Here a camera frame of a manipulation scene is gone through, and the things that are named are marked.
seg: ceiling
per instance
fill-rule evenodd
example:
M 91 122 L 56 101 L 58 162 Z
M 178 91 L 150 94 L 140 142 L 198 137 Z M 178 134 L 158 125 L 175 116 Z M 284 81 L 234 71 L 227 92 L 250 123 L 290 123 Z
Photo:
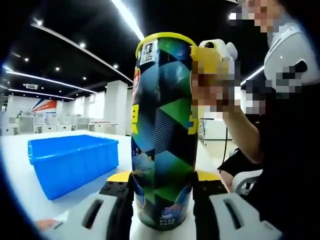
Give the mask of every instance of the ceiling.
M 227 0 L 121 0 L 134 16 L 146 37 L 158 32 L 175 32 L 188 36 L 196 44 L 203 40 L 222 39 L 233 42 L 238 50 L 240 77 L 245 79 L 261 67 L 268 51 L 267 35 L 260 33 L 250 20 L 229 20 L 237 5 Z M 37 26 L 59 34 L 57 37 Z M 68 39 L 85 48 L 76 47 Z M 35 9 L 17 40 L 12 43 L 4 66 L 24 75 L 6 73 L 2 68 L 1 86 L 53 96 L 77 98 L 105 91 L 108 82 L 121 80 L 132 87 L 139 38 L 123 19 L 111 0 L 50 0 Z M 112 66 L 118 65 L 117 72 Z M 36 76 L 77 86 L 48 82 Z M 25 84 L 38 85 L 37 90 Z M 26 92 L 8 94 L 36 97 Z

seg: cylindrical can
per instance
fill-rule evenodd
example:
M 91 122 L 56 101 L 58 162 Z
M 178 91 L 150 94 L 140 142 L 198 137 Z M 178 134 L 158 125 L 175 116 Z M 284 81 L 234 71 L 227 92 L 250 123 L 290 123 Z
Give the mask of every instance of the cylindrical can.
M 198 119 L 191 114 L 189 38 L 156 33 L 136 50 L 131 156 L 138 216 L 166 231 L 186 218 L 195 170 Z

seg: yellow can lid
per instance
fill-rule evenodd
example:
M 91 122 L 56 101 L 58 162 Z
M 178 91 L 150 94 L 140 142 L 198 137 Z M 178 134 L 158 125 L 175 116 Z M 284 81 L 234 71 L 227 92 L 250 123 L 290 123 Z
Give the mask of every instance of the yellow can lid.
M 143 39 L 141 42 L 139 42 L 138 47 L 136 48 L 136 51 L 135 51 L 135 57 L 138 58 L 139 50 L 144 43 L 149 42 L 153 39 L 158 39 L 158 38 L 181 39 L 181 40 L 184 40 L 187 43 L 191 44 L 192 46 L 197 46 L 194 41 L 192 41 L 190 38 L 188 38 L 187 36 L 184 36 L 182 34 L 174 33 L 174 32 L 159 32 L 159 33 L 149 35 L 149 36 L 145 37 L 145 39 Z

